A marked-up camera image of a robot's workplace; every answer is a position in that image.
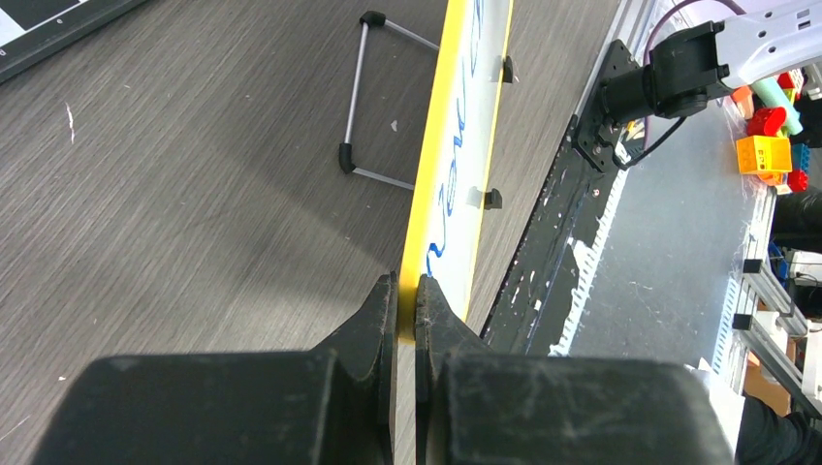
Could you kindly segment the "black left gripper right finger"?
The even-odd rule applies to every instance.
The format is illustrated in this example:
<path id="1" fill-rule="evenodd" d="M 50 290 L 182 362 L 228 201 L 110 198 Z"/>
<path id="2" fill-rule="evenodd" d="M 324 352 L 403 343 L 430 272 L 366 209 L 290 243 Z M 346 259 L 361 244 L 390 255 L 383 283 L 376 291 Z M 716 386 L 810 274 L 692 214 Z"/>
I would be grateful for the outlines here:
<path id="1" fill-rule="evenodd" d="M 730 464 L 704 386 L 652 360 L 493 351 L 437 281 L 416 297 L 421 464 Z"/>

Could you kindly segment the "yellow framed whiteboard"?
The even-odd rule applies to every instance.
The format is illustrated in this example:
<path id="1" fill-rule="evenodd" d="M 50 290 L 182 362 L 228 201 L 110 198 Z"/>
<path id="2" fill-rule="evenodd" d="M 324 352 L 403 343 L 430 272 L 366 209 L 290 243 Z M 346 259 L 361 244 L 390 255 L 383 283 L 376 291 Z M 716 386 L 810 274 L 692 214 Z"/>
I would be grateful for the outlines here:
<path id="1" fill-rule="evenodd" d="M 398 277 L 398 337 L 412 343 L 423 276 L 466 319 L 489 188 L 514 4 L 450 1 Z"/>

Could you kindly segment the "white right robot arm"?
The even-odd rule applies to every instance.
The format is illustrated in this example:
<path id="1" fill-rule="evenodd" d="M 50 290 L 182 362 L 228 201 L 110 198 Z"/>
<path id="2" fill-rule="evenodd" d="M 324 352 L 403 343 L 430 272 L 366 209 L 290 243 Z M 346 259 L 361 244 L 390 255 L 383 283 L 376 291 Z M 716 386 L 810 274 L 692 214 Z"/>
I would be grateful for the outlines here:
<path id="1" fill-rule="evenodd" d="M 672 34 L 644 67 L 607 79 L 600 105 L 615 123 L 687 117 L 710 100 L 820 58 L 821 4 L 792 1 Z"/>

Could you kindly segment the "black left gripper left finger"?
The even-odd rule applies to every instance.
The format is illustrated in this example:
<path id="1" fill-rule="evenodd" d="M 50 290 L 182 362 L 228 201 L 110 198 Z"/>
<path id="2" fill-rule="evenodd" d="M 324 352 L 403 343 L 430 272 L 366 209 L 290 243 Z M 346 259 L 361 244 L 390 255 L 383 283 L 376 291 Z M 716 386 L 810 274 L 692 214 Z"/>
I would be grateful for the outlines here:
<path id="1" fill-rule="evenodd" d="M 390 464 L 397 282 L 382 275 L 311 349 L 88 364 L 36 464 Z"/>

